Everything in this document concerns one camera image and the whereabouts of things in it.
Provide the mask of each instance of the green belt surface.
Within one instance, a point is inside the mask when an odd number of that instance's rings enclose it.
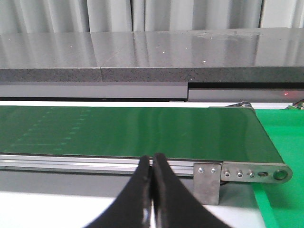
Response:
[[[304,228],[304,111],[257,110],[256,114],[294,173],[284,184],[253,184],[264,221],[268,228]]]
[[[0,107],[0,152],[282,163],[247,108]]]

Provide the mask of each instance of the gray granite surface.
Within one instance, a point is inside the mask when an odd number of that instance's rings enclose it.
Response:
[[[5,34],[5,82],[304,82],[304,29]]]

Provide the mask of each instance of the green mat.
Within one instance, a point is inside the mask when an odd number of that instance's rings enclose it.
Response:
[[[254,184],[265,223],[268,228],[304,228],[304,111],[257,110],[256,114],[294,172],[293,178],[284,184]],[[263,190],[270,204],[263,199]]]

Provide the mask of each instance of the white curtain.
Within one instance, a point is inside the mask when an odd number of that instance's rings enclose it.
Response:
[[[0,0],[0,34],[304,27],[304,0]]]

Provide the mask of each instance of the metal bracket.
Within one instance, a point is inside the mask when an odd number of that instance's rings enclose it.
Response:
[[[221,169],[219,163],[194,164],[193,195],[201,204],[219,204]]]

